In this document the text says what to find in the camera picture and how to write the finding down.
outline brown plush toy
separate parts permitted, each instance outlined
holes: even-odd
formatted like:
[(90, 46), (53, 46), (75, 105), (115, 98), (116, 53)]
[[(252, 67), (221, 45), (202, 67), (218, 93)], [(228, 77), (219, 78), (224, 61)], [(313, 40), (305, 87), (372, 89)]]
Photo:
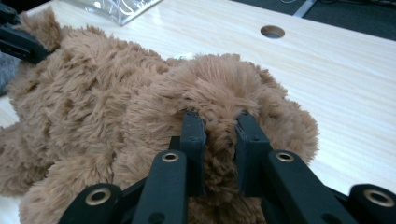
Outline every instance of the brown plush toy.
[(260, 199), (245, 198), (233, 161), (236, 117), (247, 111), (273, 149), (309, 162), (318, 127), (268, 73), (237, 55), (163, 60), (103, 31), (61, 28), (51, 9), (19, 27), (54, 52), (22, 62), (8, 86), (20, 121), (0, 130), (0, 193), (25, 194), (21, 223), (57, 223), (86, 187), (126, 189), (180, 135), (182, 118), (205, 123), (206, 196), (189, 199), (190, 223), (264, 223)]

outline table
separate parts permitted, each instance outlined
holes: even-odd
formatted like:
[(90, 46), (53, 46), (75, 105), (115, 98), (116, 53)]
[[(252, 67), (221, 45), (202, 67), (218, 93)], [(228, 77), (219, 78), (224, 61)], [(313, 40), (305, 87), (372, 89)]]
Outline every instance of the table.
[[(97, 26), (164, 58), (238, 53), (268, 68), (318, 121), (320, 152), (310, 167), (325, 185), (396, 192), (396, 42), (227, 0), (163, 0), (123, 27), (62, 1), (30, 13), (48, 6), (61, 25)], [(263, 36), (267, 25), (285, 35)], [(0, 98), (0, 125), (17, 119)]]

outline plush toy ear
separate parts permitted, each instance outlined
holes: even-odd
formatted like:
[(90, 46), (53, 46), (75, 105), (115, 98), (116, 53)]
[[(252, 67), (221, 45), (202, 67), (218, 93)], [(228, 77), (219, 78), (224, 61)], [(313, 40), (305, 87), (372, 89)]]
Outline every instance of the plush toy ear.
[(56, 21), (51, 7), (30, 16), (26, 12), (22, 12), (20, 18), (21, 24), (15, 26), (15, 29), (23, 30), (32, 35), (48, 51), (60, 47), (63, 30)]

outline wood grain surface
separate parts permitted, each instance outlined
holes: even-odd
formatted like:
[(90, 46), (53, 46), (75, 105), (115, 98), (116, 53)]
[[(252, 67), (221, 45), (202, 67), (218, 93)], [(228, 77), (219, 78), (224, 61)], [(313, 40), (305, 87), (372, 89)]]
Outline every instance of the wood grain surface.
[[(360, 183), (396, 192), (396, 42), (227, 0), (163, 0), (123, 27), (63, 1), (29, 13), (48, 6), (61, 25), (97, 26), (164, 58), (238, 53), (268, 68), (318, 121), (320, 152), (310, 167), (325, 185), (345, 194)], [(263, 36), (267, 25), (285, 35)], [(17, 120), (0, 98), (0, 125)], [(0, 213), (11, 206), (6, 200)]]

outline stuffed animal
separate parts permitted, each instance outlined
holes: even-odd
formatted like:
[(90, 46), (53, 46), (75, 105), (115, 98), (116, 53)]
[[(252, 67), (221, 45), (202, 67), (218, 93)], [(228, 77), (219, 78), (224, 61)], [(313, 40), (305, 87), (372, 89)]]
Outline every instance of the stuffed animal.
[(53, 53), (19, 64), (8, 85), (20, 120), (0, 130), (0, 193), (24, 194), (21, 223), (57, 223), (88, 186), (126, 189), (180, 135), (183, 115), (205, 123), (206, 196), (189, 199), (190, 223), (265, 223), (260, 199), (238, 192), (236, 118), (250, 113), (273, 149), (309, 162), (318, 126), (265, 69), (238, 55), (164, 60), (100, 29), (61, 28), (49, 8), (22, 29)]

